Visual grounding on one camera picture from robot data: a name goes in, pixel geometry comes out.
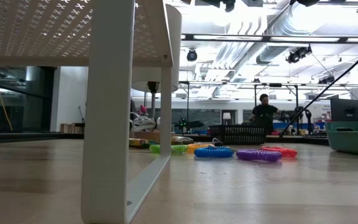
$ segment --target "green storage bin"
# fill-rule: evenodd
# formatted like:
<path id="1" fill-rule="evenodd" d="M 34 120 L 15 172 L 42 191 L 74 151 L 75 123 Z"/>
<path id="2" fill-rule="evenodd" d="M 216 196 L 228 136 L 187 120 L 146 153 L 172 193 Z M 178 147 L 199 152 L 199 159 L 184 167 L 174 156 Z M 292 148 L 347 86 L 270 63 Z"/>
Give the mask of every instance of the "green storage bin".
<path id="1" fill-rule="evenodd" d="M 326 130 L 331 149 L 358 154 L 358 122 L 328 122 Z"/>

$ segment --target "wooden floor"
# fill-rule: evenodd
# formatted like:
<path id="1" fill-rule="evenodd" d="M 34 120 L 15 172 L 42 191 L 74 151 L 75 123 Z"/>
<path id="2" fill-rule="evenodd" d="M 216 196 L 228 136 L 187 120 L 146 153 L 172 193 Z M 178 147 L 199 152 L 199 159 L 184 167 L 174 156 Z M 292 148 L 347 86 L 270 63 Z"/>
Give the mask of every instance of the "wooden floor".
<path id="1" fill-rule="evenodd" d="M 0 144 L 0 224 L 81 223 L 82 140 Z M 358 156 L 284 144 L 277 163 L 172 156 L 132 224 L 358 223 Z M 131 151 L 129 179 L 153 161 Z"/>

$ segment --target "plastic basket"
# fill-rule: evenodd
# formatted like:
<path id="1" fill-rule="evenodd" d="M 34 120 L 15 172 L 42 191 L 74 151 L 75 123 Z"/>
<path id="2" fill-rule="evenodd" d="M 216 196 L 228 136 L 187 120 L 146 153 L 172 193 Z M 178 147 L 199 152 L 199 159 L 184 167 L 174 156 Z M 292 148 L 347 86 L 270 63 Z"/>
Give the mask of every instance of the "plastic basket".
<path id="1" fill-rule="evenodd" d="M 260 126 L 213 125 L 209 127 L 212 138 L 225 145 L 258 145 L 265 143 L 267 130 Z"/>
<path id="2" fill-rule="evenodd" d="M 326 130 L 331 149 L 358 154 L 358 122 L 328 122 Z"/>

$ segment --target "black shirt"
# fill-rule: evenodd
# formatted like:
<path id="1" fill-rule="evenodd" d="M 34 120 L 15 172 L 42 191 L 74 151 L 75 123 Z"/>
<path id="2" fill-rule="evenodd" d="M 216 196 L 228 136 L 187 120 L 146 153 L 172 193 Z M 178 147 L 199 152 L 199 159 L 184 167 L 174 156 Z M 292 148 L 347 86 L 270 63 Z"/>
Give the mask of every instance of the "black shirt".
<path id="1" fill-rule="evenodd" d="M 252 114 L 254 114 L 256 118 L 260 118 L 261 116 L 268 116 L 273 121 L 273 114 L 277 111 L 277 107 L 272 105 L 258 105 L 254 107 Z"/>

